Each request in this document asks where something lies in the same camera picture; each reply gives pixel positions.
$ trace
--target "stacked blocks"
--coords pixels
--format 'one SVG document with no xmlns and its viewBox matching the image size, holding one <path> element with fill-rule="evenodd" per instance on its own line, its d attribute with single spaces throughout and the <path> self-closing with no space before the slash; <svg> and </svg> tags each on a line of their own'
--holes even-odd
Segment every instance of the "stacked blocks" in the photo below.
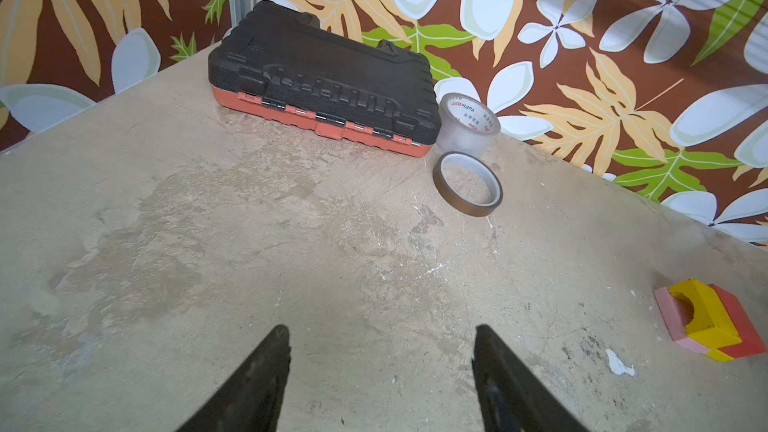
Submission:
<svg viewBox="0 0 768 432">
<path fill-rule="evenodd" d="M 654 291 L 672 340 L 719 362 L 766 352 L 739 300 L 714 284 L 691 279 Z"/>
</svg>

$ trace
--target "floral wallpaper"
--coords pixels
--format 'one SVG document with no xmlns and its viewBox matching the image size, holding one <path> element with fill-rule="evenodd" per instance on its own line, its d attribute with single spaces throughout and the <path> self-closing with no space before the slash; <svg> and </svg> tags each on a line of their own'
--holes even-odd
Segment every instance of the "floral wallpaper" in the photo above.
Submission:
<svg viewBox="0 0 768 432">
<path fill-rule="evenodd" d="M 505 134 L 768 248 L 768 0 L 273 0 L 423 53 Z"/>
<path fill-rule="evenodd" d="M 0 0 L 0 150 L 220 40 L 228 0 Z"/>
</svg>

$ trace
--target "orange toolbox base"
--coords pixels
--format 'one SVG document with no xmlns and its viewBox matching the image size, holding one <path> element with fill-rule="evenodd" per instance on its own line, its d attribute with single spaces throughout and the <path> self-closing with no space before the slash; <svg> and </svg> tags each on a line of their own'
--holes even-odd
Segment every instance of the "orange toolbox base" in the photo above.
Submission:
<svg viewBox="0 0 768 432">
<path fill-rule="evenodd" d="M 228 109 L 239 110 L 267 120 L 277 120 L 287 126 L 296 126 L 305 130 L 314 130 L 315 134 L 329 139 L 347 139 L 367 146 L 398 152 L 411 157 L 424 157 L 432 146 L 417 144 L 411 139 L 393 136 L 391 139 L 377 136 L 371 127 L 347 122 L 343 126 L 319 122 L 318 114 L 309 110 L 286 106 L 285 111 L 261 105 L 261 97 L 250 96 L 244 92 L 230 92 L 211 86 L 216 101 Z"/>
</svg>

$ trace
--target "yellow block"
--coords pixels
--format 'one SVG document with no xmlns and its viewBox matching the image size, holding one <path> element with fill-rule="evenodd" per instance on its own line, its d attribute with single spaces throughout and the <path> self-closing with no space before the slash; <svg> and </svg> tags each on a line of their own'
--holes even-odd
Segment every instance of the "yellow block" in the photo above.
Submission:
<svg viewBox="0 0 768 432">
<path fill-rule="evenodd" d="M 685 326 L 688 337 L 713 352 L 718 348 L 741 344 L 741 336 L 714 289 L 690 279 L 673 285 L 669 291 L 677 300 L 694 307 L 694 319 Z"/>
<path fill-rule="evenodd" d="M 718 362 L 732 362 L 734 360 L 733 357 L 729 356 L 725 352 L 720 352 L 719 350 L 710 350 L 705 354 L 708 358 L 712 358 L 714 360 L 717 360 Z"/>
</svg>

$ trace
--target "packing tape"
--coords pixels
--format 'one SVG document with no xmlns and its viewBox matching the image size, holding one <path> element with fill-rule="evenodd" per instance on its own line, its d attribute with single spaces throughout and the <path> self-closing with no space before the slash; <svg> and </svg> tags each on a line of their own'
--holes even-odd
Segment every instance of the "packing tape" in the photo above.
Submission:
<svg viewBox="0 0 768 432">
<path fill-rule="evenodd" d="M 437 145 L 446 152 L 464 152 L 480 158 L 502 130 L 493 111 L 463 93 L 445 94 L 438 110 L 442 126 Z"/>
<path fill-rule="evenodd" d="M 446 181 L 444 167 L 463 166 L 477 174 L 491 192 L 491 201 L 486 204 L 472 202 L 461 197 Z M 432 179 L 435 181 L 435 187 L 440 195 L 459 212 L 468 216 L 485 217 L 493 212 L 499 204 L 502 203 L 504 191 L 502 183 L 493 171 L 488 168 L 480 159 L 462 152 L 447 152 L 437 160 L 435 168 L 432 170 Z"/>
</svg>

